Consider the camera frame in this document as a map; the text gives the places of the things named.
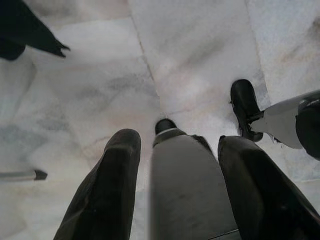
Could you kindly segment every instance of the marble floor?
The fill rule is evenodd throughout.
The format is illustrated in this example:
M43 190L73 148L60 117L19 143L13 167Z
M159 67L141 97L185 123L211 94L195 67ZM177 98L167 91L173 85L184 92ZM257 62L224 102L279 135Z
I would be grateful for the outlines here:
M217 154L237 135L234 80L264 109L320 89L319 0L25 0L71 48L0 59L0 169L46 181L0 182L0 240L51 240L78 185L119 129L142 139L131 239L147 239L154 124L167 116ZM320 212L320 162L258 143Z

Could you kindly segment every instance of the gray pants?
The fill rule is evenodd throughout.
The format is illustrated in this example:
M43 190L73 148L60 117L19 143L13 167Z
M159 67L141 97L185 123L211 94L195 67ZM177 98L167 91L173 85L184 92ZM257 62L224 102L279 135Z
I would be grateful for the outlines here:
M240 240L220 166L204 138L177 128L156 136L150 240Z

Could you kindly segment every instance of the black shoe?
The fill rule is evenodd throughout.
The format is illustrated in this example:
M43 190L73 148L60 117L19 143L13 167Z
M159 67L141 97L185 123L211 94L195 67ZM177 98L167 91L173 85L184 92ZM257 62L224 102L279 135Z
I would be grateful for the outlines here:
M157 135L157 134L163 132L164 130L174 129L176 127L177 127L176 124L172 120L170 120L168 118L164 118L156 123L155 134Z
M242 130L242 137L254 142L262 139L262 132L254 132L250 130L248 119L254 115L258 115L261 111L257 105L255 90L252 84L246 80L237 80L231 87L231 101L233 112L238 119L239 127Z

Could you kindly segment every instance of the dark cloth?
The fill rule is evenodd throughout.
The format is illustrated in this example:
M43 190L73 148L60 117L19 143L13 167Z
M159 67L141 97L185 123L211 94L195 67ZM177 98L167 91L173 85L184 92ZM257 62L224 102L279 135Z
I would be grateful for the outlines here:
M0 0L0 57L17 59L26 45L65 57L70 50L32 13L22 0Z
M320 216L254 142L222 136L218 160L242 240L317 240Z
M77 189L54 240L128 240L133 219L141 139L118 131Z

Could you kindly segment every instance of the light gray pant leg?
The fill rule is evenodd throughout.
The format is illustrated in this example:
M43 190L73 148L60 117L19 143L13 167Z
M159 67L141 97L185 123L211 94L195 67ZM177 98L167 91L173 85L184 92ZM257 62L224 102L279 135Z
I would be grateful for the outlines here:
M150 183L151 240L208 240L237 229L220 166L192 137L155 145ZM216 239L240 239L226 237Z

